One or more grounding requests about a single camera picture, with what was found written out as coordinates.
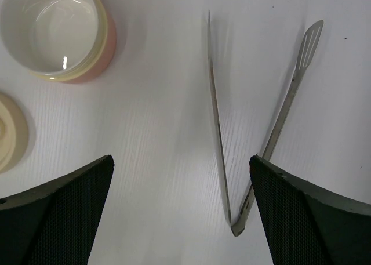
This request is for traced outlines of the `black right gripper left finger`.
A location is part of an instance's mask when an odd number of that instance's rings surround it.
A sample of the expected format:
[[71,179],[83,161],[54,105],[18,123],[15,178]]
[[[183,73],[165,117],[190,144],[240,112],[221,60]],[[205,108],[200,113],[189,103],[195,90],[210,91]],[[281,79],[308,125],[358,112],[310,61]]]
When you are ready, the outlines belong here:
[[1,264],[87,264],[113,172],[105,155],[1,198]]

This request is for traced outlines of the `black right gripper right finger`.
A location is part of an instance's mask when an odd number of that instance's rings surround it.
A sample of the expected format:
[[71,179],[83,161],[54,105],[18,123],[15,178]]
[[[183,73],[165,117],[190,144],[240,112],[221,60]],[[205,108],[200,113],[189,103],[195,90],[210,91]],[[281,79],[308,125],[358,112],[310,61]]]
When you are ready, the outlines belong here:
[[258,155],[250,178],[274,264],[370,264],[370,205]]

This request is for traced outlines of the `steel kitchen tongs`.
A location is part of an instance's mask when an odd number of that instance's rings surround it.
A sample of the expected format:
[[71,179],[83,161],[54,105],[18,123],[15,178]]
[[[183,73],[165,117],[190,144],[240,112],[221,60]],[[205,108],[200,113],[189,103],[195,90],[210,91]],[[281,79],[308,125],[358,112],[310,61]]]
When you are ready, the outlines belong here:
[[[305,32],[303,40],[300,45],[299,53],[296,60],[296,66],[293,72],[293,77],[289,85],[289,89],[286,93],[285,99],[282,103],[282,106],[279,110],[277,119],[275,120],[274,127],[269,135],[268,142],[264,148],[262,158],[266,161],[269,161],[273,155],[276,144],[281,135],[283,126],[288,117],[288,113],[294,101],[295,95],[299,89],[299,86],[304,78],[304,74],[311,64],[314,57],[315,51],[318,46],[318,42],[321,37],[323,30],[324,21],[318,20],[313,25],[311,25]],[[220,117],[219,109],[217,103],[217,92],[216,84],[214,80],[214,65],[213,65],[213,52],[212,52],[212,35],[211,35],[211,22],[210,16],[207,19],[207,53],[208,53],[208,72],[209,72],[209,81],[210,81],[210,94],[212,98],[212,107],[213,107],[213,119],[216,129],[216,144],[217,144],[217,159],[220,163],[221,169],[221,193],[222,199],[224,200],[225,214],[230,229],[235,237],[240,236],[246,227],[246,222],[252,205],[255,200],[254,189],[252,184],[249,184],[247,189],[246,197],[241,205],[239,212],[239,217],[235,223],[231,220],[231,208],[230,208],[230,199],[228,193],[228,183],[227,175],[225,169],[225,159],[223,151],[223,141],[221,137],[221,128],[220,128]]]

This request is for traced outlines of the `pink round container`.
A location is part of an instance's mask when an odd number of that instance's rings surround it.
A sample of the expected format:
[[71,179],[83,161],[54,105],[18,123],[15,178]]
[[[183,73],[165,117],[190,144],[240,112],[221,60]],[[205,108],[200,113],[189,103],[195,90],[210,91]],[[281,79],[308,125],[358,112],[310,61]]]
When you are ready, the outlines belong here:
[[1,42],[40,79],[83,82],[110,65],[117,33],[101,0],[1,0]]

